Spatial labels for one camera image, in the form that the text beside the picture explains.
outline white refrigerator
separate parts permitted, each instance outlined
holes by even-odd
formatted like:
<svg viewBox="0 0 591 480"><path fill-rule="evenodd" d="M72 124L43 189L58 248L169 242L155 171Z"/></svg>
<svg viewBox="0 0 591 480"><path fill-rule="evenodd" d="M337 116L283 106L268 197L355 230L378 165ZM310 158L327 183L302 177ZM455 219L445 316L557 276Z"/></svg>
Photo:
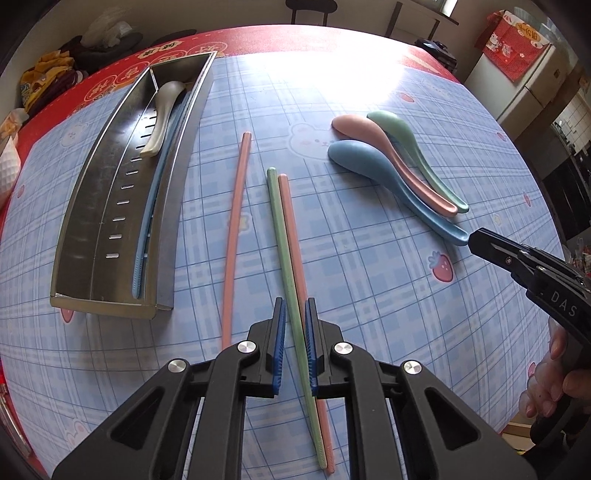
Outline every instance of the white refrigerator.
<svg viewBox="0 0 591 480"><path fill-rule="evenodd" d="M513 83L482 54L465 86L514 141L556 97L569 70L568 58L550 44Z"/></svg>

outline green spoon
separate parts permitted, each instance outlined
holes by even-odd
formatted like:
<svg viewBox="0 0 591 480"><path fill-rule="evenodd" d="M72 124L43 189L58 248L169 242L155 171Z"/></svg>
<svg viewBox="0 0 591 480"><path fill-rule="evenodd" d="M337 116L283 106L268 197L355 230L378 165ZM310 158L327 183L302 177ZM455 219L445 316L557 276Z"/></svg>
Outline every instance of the green spoon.
<svg viewBox="0 0 591 480"><path fill-rule="evenodd" d="M388 134L394 148L406 163L418 167L433 190L457 206L458 213L466 213L470 209L470 206L453 193L431 169L414 138L413 131L404 120L395 113L385 110L368 113L368 118Z"/></svg>

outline cutlery holder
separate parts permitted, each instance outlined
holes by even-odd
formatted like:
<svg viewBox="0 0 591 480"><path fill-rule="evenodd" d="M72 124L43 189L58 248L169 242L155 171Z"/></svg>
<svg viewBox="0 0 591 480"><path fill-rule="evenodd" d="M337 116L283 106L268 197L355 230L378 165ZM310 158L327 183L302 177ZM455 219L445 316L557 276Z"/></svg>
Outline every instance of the cutlery holder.
<svg viewBox="0 0 591 480"><path fill-rule="evenodd" d="M77 312L150 319L174 306L174 263L184 183L200 118L213 83L216 53L196 54L146 69L96 139L70 198L51 278L50 303ZM193 84L175 107L161 151L139 152L154 129L158 88ZM150 188L164 161L153 203ZM151 209L141 268L133 294L142 219Z"/></svg>

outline human hand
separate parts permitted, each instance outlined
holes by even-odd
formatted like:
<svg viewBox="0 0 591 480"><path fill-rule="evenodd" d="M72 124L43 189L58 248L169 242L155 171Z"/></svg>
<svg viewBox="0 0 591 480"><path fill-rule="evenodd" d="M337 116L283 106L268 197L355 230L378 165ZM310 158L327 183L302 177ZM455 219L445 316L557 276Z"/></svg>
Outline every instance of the human hand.
<svg viewBox="0 0 591 480"><path fill-rule="evenodd" d="M591 401L591 370L573 370L564 376L560 358L567 345L567 332L548 317L550 348L527 381L519 398L519 412L528 418L550 417L563 394Z"/></svg>

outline yellow cloth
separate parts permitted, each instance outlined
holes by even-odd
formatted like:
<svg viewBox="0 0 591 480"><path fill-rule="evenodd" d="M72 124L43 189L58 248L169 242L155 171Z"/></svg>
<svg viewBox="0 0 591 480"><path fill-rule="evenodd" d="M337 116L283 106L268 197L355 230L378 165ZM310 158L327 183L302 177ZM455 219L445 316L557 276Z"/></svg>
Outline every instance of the yellow cloth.
<svg viewBox="0 0 591 480"><path fill-rule="evenodd" d="M22 105L28 112L52 82L74 66L70 52L52 51L43 55L35 66L21 76Z"/></svg>

